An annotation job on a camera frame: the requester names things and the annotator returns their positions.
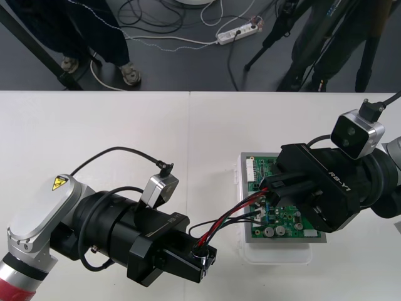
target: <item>pants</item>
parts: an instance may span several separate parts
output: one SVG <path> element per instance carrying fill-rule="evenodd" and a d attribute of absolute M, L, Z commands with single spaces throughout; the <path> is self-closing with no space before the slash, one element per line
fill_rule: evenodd
<path fill-rule="evenodd" d="M 55 52 L 80 60 L 90 47 L 116 66 L 130 61 L 123 33 L 103 24 L 79 4 L 67 0 L 6 1 L 30 32 Z M 108 24 L 119 27 L 105 0 L 74 1 L 89 6 Z"/>
<path fill-rule="evenodd" d="M 313 39 L 316 29 L 333 3 L 334 0 L 316 0 L 314 2 L 309 20 L 294 44 L 293 61 L 298 60 L 305 46 Z M 317 80 L 331 79 L 343 68 L 356 48 L 367 39 L 372 19 L 372 4 L 372 0 L 361 0 L 352 15 L 345 16 L 345 22 L 339 32 L 315 65 L 313 78 Z M 320 47 L 305 62 L 305 66 L 312 65 L 318 59 L 324 44 L 325 41 L 322 41 Z"/>

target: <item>person's leg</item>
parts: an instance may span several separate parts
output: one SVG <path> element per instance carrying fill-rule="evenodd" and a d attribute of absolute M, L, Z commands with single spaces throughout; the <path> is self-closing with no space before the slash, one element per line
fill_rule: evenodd
<path fill-rule="evenodd" d="M 304 25 L 302 32 L 299 34 L 296 39 L 292 52 L 292 60 L 297 61 L 304 51 L 306 45 L 311 41 L 314 37 L 316 30 L 319 28 L 321 22 L 326 17 L 328 10 L 333 4 L 333 0 L 318 0 L 315 1 L 311 8 L 311 13 L 309 19 Z M 325 41 L 322 41 L 321 46 L 316 49 L 316 51 L 308 58 L 308 61 L 305 62 L 305 66 L 310 66 L 313 62 L 319 57 L 320 51 L 325 44 Z"/>
<path fill-rule="evenodd" d="M 130 62 L 128 46 L 123 33 L 105 0 L 64 0 L 70 18 L 89 44 L 103 59 L 121 69 L 128 85 L 140 83 L 140 72 Z"/>
<path fill-rule="evenodd" d="M 79 60 L 87 45 L 54 0 L 6 0 L 29 31 L 49 49 Z"/>
<path fill-rule="evenodd" d="M 362 1 L 354 12 L 346 16 L 333 42 L 315 65 L 312 82 L 327 81 L 335 76 L 349 60 L 352 53 L 368 36 L 373 16 L 373 2 Z"/>

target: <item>shoe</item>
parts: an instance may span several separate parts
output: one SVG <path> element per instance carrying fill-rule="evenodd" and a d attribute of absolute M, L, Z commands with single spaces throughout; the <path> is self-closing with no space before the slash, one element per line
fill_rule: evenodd
<path fill-rule="evenodd" d="M 127 85 L 136 86 L 140 83 L 140 72 L 135 69 L 132 62 L 119 67 L 123 75 L 123 79 Z"/>
<path fill-rule="evenodd" d="M 327 80 L 312 78 L 312 81 L 306 86 L 307 92 L 326 92 Z"/>
<path fill-rule="evenodd" d="M 80 65 L 80 62 L 76 58 L 69 58 L 64 56 L 63 61 L 61 62 L 61 68 L 69 73 L 74 73 Z"/>

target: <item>circuit board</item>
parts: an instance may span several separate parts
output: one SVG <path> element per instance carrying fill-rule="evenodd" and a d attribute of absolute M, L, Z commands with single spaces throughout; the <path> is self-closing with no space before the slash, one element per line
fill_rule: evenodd
<path fill-rule="evenodd" d="M 264 177 L 277 173 L 276 157 L 246 157 L 248 193 L 259 191 L 259 183 Z M 321 238 L 295 206 L 270 206 L 268 199 L 261 198 L 250 205 L 249 210 L 259 211 L 254 220 L 263 225 L 252 223 L 252 238 Z"/>

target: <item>yellow warning sticker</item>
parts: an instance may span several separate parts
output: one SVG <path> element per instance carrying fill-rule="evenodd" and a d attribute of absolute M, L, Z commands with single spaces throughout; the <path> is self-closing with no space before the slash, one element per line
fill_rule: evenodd
<path fill-rule="evenodd" d="M 55 179 L 55 182 L 53 184 L 52 191 L 56 190 L 57 188 L 60 188 L 62 185 L 64 185 L 67 182 L 68 182 L 68 179 L 66 177 L 57 176 Z"/>

